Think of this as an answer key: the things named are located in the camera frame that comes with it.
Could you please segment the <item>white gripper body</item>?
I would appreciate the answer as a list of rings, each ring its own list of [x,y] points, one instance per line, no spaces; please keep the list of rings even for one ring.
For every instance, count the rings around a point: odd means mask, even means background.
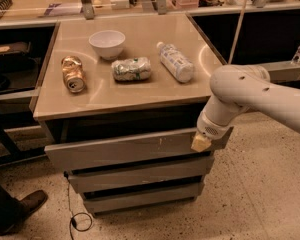
[[[230,128],[233,117],[224,113],[201,112],[197,129],[212,140],[221,139]]]

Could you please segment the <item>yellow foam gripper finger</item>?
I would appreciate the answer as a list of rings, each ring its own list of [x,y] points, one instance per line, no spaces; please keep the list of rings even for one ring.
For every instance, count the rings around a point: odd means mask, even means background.
[[[203,133],[196,132],[191,144],[191,149],[196,152],[203,152],[211,146],[211,140]]]

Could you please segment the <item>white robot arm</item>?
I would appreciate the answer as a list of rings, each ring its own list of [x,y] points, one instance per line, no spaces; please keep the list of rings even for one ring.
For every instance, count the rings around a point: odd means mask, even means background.
[[[206,150],[221,139],[230,123],[248,109],[257,110],[300,134],[300,89],[270,82],[268,71],[255,65],[224,65],[210,78],[212,92],[196,124],[191,149]]]

